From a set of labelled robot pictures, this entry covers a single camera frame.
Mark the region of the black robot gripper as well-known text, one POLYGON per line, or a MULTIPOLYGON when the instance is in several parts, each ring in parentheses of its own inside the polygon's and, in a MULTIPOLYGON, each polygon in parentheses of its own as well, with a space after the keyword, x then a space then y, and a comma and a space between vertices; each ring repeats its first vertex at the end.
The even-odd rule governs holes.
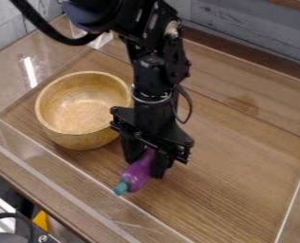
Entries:
POLYGON ((123 156, 129 164, 142 155, 145 146, 155 149, 151 177, 162 178, 174 160, 187 164, 193 138, 177 123, 178 99, 162 103, 135 102, 134 107, 111 108, 111 128, 121 134, 123 156))

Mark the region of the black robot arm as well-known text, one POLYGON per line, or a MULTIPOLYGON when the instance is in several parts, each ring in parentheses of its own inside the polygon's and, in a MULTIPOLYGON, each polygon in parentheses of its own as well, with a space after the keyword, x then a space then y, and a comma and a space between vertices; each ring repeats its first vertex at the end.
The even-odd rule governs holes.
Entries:
POLYGON ((111 127, 127 162, 135 162, 147 147, 154 149, 150 176, 162 178, 177 161, 189 161, 194 144, 179 127, 187 119, 177 115, 178 100, 189 97, 181 82, 191 66, 178 11, 165 0, 59 0, 71 23, 86 32, 72 39, 52 28, 28 0, 10 1, 39 31, 68 46, 89 44, 105 32, 118 33, 134 69, 134 105, 111 109, 111 127))

